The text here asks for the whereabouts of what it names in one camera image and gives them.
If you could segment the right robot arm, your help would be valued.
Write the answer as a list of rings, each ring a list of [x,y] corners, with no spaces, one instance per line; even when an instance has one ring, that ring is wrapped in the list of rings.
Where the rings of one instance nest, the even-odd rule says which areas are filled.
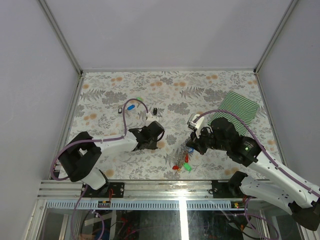
[[[188,127],[192,130],[186,145],[201,155],[208,149],[225,151],[234,162],[262,174],[269,183],[260,183],[237,171],[228,181],[233,197],[243,195],[266,201],[287,212],[302,227],[316,231],[320,226],[320,187],[276,160],[257,140],[240,135],[224,117],[205,126],[204,118],[192,114]]]

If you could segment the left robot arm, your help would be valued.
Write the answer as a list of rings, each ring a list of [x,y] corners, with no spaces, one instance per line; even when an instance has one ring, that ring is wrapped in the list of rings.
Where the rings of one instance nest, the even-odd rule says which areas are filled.
[[[155,150],[165,133],[162,125],[153,121],[141,128],[131,128],[125,135],[98,139],[88,132],[80,132],[57,157],[71,182],[82,182],[98,197],[105,197],[110,190],[106,175],[96,164],[105,153],[122,153]]]

